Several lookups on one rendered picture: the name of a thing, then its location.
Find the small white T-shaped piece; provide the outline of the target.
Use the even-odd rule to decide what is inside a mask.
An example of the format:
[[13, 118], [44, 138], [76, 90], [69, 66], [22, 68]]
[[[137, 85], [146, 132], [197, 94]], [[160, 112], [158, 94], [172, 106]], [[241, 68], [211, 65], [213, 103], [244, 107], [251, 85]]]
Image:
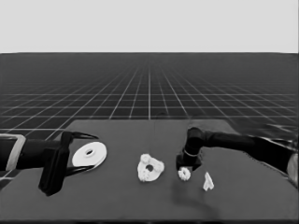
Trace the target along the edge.
[[214, 183], [209, 173], [205, 173], [205, 182], [203, 189], [208, 191], [209, 189], [214, 189]]

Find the large thick white disc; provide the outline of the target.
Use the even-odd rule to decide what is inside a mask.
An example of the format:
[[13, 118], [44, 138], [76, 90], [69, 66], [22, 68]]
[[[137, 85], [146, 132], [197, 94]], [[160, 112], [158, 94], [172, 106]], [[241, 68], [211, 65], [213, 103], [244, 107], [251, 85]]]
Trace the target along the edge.
[[91, 142], [79, 148], [72, 158], [76, 167], [100, 165], [107, 157], [107, 147], [101, 142]]

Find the white round carrier with pins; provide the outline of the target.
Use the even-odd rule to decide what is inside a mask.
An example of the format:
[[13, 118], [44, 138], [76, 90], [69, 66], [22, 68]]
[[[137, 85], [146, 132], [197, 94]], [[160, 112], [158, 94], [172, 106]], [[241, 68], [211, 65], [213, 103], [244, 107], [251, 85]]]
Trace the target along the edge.
[[158, 160], [153, 158], [153, 157], [151, 157], [150, 164], [145, 164], [145, 163], [142, 163], [141, 161], [139, 161], [139, 163], [137, 165], [137, 176], [138, 176], [138, 173], [141, 172], [142, 170], [149, 170], [150, 171], [150, 178], [149, 178], [148, 182], [152, 182], [152, 181], [157, 180], [162, 173], [157, 173], [154, 170], [154, 163], [156, 161], [158, 161]]

